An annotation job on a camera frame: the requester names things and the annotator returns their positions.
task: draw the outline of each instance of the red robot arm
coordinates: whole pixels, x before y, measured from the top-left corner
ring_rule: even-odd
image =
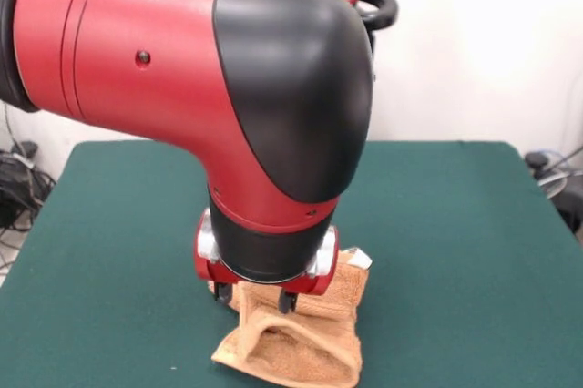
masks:
[[[199,275],[323,293],[363,149],[372,56],[343,0],[0,0],[0,98],[187,149]]]

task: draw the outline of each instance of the green tablecloth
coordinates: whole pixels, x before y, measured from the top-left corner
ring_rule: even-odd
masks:
[[[6,388],[267,386],[210,361],[194,158],[87,143],[0,289]],[[583,387],[583,253],[503,144],[371,143],[334,222],[374,260],[364,387]]]

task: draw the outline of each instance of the crumpled towel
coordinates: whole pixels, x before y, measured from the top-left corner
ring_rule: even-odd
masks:
[[[240,282],[230,303],[240,312],[239,327],[212,360],[283,386],[353,388],[363,365],[356,308],[370,263],[361,250],[342,251],[328,291],[300,295],[287,315],[277,309],[281,288]]]

